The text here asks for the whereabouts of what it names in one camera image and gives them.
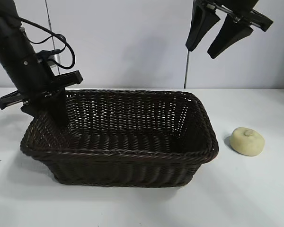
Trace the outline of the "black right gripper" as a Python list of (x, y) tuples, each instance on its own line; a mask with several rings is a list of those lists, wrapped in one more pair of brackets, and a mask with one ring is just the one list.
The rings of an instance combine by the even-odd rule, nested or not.
[(212, 59), (215, 59), (234, 43), (251, 35), (253, 29), (248, 24), (266, 32), (273, 21), (254, 10), (257, 2), (257, 0), (195, 0), (186, 41), (187, 50), (192, 52), (205, 34), (220, 21), (216, 15), (217, 9), (228, 15), (207, 51)]

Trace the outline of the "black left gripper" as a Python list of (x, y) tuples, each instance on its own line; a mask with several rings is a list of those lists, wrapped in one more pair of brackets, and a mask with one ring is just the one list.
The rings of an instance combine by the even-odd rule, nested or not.
[(54, 75), (48, 62), (55, 63), (52, 58), (55, 54), (57, 52), (38, 52), (5, 67), (17, 91), (0, 98), (0, 109), (23, 102), (21, 111), (38, 118), (47, 107), (36, 100), (51, 96), (48, 101), (48, 112), (57, 125), (66, 127), (65, 87), (80, 84), (83, 78), (78, 70)]

